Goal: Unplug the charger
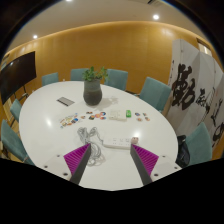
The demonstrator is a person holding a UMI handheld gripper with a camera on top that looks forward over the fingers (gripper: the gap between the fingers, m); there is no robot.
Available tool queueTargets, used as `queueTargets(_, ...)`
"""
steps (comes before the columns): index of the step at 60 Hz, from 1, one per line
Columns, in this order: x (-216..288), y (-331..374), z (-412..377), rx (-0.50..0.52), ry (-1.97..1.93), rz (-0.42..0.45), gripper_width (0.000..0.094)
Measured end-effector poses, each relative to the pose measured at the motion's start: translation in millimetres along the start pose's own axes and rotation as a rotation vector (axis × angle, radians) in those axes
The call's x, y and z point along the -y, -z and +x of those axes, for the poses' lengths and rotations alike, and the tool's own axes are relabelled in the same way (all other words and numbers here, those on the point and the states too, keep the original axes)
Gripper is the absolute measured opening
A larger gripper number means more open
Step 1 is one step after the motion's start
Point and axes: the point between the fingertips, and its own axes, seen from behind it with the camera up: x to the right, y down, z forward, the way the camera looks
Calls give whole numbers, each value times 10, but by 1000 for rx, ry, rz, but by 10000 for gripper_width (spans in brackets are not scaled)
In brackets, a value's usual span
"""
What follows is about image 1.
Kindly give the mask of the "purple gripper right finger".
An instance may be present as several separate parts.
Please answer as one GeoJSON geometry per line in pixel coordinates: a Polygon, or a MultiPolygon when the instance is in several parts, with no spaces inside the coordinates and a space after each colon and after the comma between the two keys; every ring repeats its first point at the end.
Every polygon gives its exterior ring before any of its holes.
{"type": "Polygon", "coordinates": [[[150,175],[159,159],[159,156],[134,144],[131,145],[130,154],[143,185],[150,184],[152,182],[150,175]]]}

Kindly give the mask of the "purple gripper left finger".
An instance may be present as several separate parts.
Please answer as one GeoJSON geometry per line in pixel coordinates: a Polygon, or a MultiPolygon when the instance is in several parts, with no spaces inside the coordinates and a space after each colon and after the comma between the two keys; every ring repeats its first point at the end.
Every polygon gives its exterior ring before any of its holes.
{"type": "Polygon", "coordinates": [[[91,146],[86,144],[81,146],[64,156],[65,162],[72,174],[70,181],[74,184],[79,184],[84,170],[87,166],[91,155],[91,146]]]}

